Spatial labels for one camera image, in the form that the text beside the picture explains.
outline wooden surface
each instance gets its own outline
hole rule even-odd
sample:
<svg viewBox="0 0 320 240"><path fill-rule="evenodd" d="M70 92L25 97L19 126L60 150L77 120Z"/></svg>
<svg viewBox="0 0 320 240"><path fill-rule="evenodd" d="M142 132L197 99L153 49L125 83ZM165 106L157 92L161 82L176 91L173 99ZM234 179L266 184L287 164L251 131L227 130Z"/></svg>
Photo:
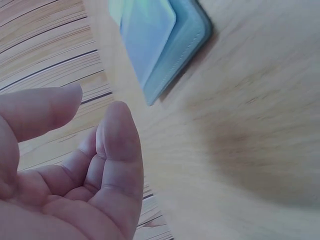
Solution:
<svg viewBox="0 0 320 240"><path fill-rule="evenodd" d="M178 240L320 238L320 1L200 0L216 35L147 107L107 0L85 0Z"/></svg>
<svg viewBox="0 0 320 240"><path fill-rule="evenodd" d="M0 94L78 82L83 99L65 127L22 142L19 170L59 164L98 125L114 96L81 0L0 1ZM170 240L145 183L134 240Z"/></svg>

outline light wood tabletop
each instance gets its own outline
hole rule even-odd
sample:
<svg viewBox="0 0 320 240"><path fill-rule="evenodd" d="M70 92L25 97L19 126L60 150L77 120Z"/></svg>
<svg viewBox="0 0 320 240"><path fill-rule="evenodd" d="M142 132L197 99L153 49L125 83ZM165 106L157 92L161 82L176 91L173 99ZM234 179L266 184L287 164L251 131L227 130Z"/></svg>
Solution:
<svg viewBox="0 0 320 240"><path fill-rule="evenodd" d="M147 107L107 0L85 0L178 240L320 237L320 1L200 0L215 36Z"/></svg>

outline wallet stitching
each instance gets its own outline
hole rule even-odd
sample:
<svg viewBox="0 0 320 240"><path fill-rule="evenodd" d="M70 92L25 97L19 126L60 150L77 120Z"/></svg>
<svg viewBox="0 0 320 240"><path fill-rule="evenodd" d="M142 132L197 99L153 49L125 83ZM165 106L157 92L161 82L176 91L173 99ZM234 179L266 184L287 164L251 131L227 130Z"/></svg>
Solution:
<svg viewBox="0 0 320 240"><path fill-rule="evenodd" d="M186 1L183 1L184 6L189 10L189 12L191 12L191 8L186 5ZM175 69L175 67L181 62L182 58L185 56L186 52L189 50L189 48L192 46L192 44L198 39L199 35L201 34L201 29L198 29L198 33L195 35L195 37L193 38L193 40L190 42L190 44L186 47L186 49L184 50L184 52L181 54L180 58L177 60L177 62L172 66L172 68L169 70L169 72L166 74L166 76L161 80L161 83L159 84L159 86L154 90L151 99L153 99L157 92L159 91L160 88L163 88L163 83L167 80L169 74L173 71L173 69Z"/></svg>

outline fingernail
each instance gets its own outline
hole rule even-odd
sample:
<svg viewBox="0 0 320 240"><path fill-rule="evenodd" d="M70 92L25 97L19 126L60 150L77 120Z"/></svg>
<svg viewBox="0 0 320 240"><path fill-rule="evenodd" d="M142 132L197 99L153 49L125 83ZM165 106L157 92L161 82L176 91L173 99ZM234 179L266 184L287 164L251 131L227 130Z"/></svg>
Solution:
<svg viewBox="0 0 320 240"><path fill-rule="evenodd" d="M63 86L62 88L66 91L69 91L69 92L80 92L80 91L82 92L82 87L77 82L69 83L69 84Z"/></svg>

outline blue wallet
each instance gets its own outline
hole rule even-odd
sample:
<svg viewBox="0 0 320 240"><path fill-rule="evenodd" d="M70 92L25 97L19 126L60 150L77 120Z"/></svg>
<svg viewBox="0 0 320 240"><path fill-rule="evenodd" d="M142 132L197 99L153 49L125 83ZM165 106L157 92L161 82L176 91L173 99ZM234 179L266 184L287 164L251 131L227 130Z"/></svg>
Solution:
<svg viewBox="0 0 320 240"><path fill-rule="evenodd" d="M196 0L109 0L109 9L149 106L213 32Z"/></svg>

